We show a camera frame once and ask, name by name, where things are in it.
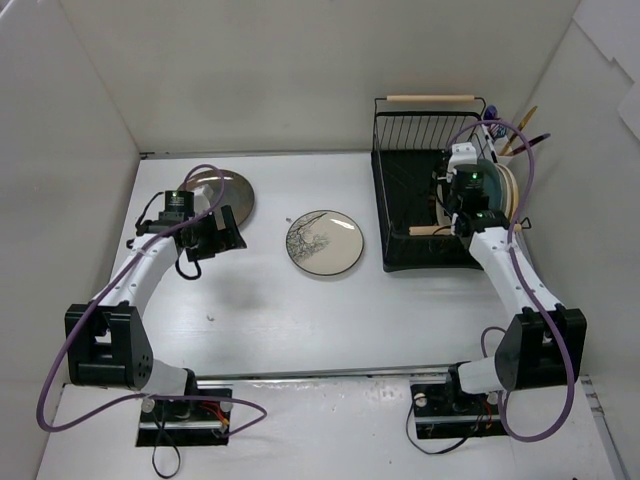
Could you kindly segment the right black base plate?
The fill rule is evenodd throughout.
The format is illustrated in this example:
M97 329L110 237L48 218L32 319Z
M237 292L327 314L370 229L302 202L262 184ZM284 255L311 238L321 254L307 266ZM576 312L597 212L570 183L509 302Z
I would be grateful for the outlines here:
M447 383L412 383L409 425L419 440L506 436L491 394L454 393Z

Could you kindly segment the purple utensil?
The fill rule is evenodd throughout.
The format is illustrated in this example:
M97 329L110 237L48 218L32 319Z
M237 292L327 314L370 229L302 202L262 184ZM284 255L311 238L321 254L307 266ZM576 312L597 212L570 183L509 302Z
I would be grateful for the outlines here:
M550 133L541 134L541 135L531 139L529 141L529 146L530 147L534 147L534 146L540 144L541 142L549 139L550 137L551 137ZM506 156L515 156L515 155L518 155L518 154L523 153L525 151L526 151L526 146L525 145L520 145L520 146L516 147L515 149L512 149L508 153L506 153Z

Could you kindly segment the brown speckled plate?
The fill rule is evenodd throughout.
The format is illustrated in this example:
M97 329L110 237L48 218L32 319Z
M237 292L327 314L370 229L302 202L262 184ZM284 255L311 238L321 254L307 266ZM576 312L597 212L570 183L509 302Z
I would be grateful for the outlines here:
M215 216L217 228L223 226L220 210L224 205L232 207L238 227L250 217L255 205L255 194L250 182L240 173L225 169L219 171L206 169L192 175L185 184L180 184L178 189L189 191L190 187L204 183L215 191L215 202L220 196L221 188L224 188L221 200L211 213Z

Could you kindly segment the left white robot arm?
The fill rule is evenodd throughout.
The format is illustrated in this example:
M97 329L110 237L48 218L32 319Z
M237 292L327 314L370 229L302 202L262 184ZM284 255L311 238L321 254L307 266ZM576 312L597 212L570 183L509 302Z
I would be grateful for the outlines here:
M165 273L181 258L194 265L246 246L230 205L185 190L164 192L157 219L140 217L130 253L110 283L65 315L70 379L164 397L175 418L191 418L200 395L194 373L155 358L143 315Z

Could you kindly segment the cream tree pattern plate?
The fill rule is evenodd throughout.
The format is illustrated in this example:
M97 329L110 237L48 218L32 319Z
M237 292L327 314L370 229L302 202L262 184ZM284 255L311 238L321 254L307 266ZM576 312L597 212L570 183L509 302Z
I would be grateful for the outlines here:
M330 277L354 267L364 252L365 242L359 225L349 216L334 210L315 210L290 225L285 246L299 269Z

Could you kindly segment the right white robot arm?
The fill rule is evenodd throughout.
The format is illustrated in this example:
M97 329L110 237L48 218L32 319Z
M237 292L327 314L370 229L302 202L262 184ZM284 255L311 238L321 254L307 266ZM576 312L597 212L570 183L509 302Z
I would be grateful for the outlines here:
M490 279L511 322L493 356L461 364L457 378L444 384L445 405L464 412L481 393L573 384L586 318L550 293L509 234L508 219L489 208L480 167L457 165L450 177L452 232Z

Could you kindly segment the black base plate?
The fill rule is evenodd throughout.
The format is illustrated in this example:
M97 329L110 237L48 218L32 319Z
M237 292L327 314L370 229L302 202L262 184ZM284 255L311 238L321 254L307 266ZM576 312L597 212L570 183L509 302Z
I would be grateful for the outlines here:
M201 387L204 402L144 400L139 416L136 447L226 446L231 405L221 406L212 397L232 396L229 387Z
M454 393L447 383L412 383L409 425L419 440L506 436L491 394Z

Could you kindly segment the pale green plate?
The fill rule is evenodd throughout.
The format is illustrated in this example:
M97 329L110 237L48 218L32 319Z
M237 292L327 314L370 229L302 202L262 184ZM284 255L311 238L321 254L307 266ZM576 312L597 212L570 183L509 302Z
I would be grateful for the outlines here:
M501 207L505 217L511 221L514 213L514 200L515 200L515 190L514 183L512 181L512 175L509 173L508 169L497 163L495 165L496 170L499 174L501 192L502 192L502 201Z

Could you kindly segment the white utensil holder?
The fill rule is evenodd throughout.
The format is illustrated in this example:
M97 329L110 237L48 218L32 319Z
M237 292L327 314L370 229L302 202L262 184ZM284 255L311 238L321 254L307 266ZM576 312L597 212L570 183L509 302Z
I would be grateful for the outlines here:
M500 125L488 126L486 128L489 135L488 147L490 158L496 160L502 166L508 166L513 160L511 146L511 131Z

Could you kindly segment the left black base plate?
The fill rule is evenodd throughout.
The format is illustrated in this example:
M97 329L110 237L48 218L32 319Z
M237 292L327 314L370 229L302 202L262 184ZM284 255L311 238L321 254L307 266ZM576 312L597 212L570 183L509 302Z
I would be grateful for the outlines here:
M221 406L212 397L232 396L229 387L201 387L204 402L144 400L139 416L136 447L226 446L231 405Z

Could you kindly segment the blue-grey ceramic plate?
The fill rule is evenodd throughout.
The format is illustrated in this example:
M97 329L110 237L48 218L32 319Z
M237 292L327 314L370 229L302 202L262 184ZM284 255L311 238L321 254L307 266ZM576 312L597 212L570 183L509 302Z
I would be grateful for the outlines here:
M502 188L498 171L492 161L484 158L478 160L478 166L484 173L483 189L489 198L489 208L491 210L500 210Z

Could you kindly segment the black striped plate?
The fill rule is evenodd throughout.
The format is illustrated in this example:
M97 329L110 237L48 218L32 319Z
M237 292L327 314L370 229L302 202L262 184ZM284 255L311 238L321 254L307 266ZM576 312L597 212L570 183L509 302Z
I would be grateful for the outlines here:
M450 224L449 215L444 205L444 187L446 186L446 173L436 164L430 164L427 170L427 194L430 205L433 207L433 219L438 226Z

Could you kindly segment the cream and yellow plate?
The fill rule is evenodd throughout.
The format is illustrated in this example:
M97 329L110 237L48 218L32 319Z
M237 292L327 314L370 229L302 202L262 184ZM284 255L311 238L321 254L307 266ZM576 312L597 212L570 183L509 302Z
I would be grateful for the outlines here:
M510 219L514 220L516 218L516 212L518 210L518 206L519 206L519 203L520 203L520 192L519 192L519 187L518 187L517 180L516 180L513 172L508 167L504 167L504 170L505 170L506 176L507 176L507 178L508 178L508 180L510 182L510 191L511 191L511 197L512 197Z

